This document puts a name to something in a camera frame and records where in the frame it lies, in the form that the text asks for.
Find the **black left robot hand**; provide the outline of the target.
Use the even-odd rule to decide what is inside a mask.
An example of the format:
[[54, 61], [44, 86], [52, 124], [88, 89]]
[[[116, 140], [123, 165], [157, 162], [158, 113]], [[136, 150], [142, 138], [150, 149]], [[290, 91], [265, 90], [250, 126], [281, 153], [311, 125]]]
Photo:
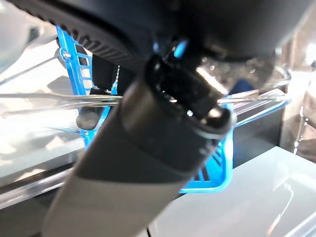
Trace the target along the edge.
[[235, 116], [210, 61], [268, 56], [313, 0], [15, 0], [136, 74], [56, 196], [44, 237], [133, 237], [177, 196]]

